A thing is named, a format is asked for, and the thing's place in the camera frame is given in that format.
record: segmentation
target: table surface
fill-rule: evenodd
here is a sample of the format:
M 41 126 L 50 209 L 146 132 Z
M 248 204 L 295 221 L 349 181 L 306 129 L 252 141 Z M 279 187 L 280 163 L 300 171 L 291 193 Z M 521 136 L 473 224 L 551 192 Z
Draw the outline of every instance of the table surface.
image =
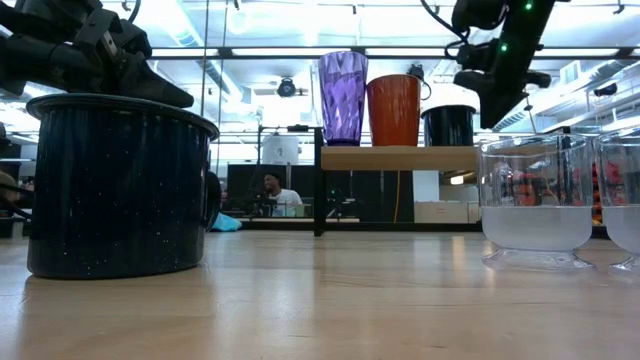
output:
M 0 240 L 0 357 L 638 359 L 640 284 L 599 271 L 495 272 L 482 234 L 212 234 L 202 265 L 108 281 L 30 277 Z

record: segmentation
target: water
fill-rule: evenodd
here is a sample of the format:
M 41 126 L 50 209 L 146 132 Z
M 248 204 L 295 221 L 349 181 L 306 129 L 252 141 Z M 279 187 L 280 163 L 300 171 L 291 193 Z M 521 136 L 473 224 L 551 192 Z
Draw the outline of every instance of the water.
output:
M 482 228 L 489 240 L 511 249 L 570 251 L 589 240 L 591 207 L 483 207 Z
M 621 248 L 640 254 L 640 205 L 602 208 L 607 233 Z

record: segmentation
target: pot rim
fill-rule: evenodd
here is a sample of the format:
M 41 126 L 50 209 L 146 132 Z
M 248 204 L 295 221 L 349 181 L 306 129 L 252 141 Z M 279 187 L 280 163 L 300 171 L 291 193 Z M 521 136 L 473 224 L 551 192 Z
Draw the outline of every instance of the pot rim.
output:
M 476 108 L 474 108 L 471 105 L 465 105 L 465 104 L 450 104 L 450 105 L 438 105 L 438 106 L 434 106 L 432 108 L 429 108 L 427 110 L 424 110 L 421 114 L 420 117 L 423 117 L 424 115 L 426 115 L 428 112 L 430 112 L 431 110 L 435 110 L 435 109 L 439 109 L 439 108 L 443 108 L 443 107 L 451 107 L 451 106 L 461 106 L 461 107 L 466 107 L 471 109 L 471 114 L 475 114 L 477 113 Z
M 373 79 L 373 80 L 369 81 L 369 84 L 368 84 L 368 85 L 371 85 L 371 84 L 372 84 L 372 83 L 374 83 L 375 81 L 382 80 L 382 79 L 386 79 L 386 78 L 389 78 L 389 77 L 410 77 L 410 78 L 416 79 L 416 81 L 418 82 L 418 84 L 420 84 L 420 79 L 418 79 L 417 77 L 415 77 L 415 76 L 413 76 L 413 75 L 408 75 L 408 74 L 389 74 L 389 75 L 382 75 L 382 76 L 378 76 L 377 78 L 375 78 L 375 79 Z
M 124 96 L 85 93 L 53 94 L 30 100 L 27 103 L 26 109 L 31 116 L 42 120 L 47 110 L 59 106 L 92 106 L 99 109 L 121 109 L 123 111 L 152 113 L 172 117 L 199 126 L 209 132 L 209 137 L 212 141 L 220 136 L 218 127 L 202 116 L 159 102 Z

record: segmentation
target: purple plastic cup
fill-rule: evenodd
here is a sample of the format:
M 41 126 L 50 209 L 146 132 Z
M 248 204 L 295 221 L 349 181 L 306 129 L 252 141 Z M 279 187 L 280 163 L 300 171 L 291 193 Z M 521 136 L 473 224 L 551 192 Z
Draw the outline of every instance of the purple plastic cup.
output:
M 324 138 L 329 146 L 360 146 L 369 60 L 334 52 L 319 60 Z

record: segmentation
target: wooden shelf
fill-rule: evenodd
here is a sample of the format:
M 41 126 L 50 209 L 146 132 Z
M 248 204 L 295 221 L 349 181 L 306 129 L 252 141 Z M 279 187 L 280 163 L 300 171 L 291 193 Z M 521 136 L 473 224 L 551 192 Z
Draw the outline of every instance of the wooden shelf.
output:
M 323 170 L 476 170 L 473 146 L 322 148 Z

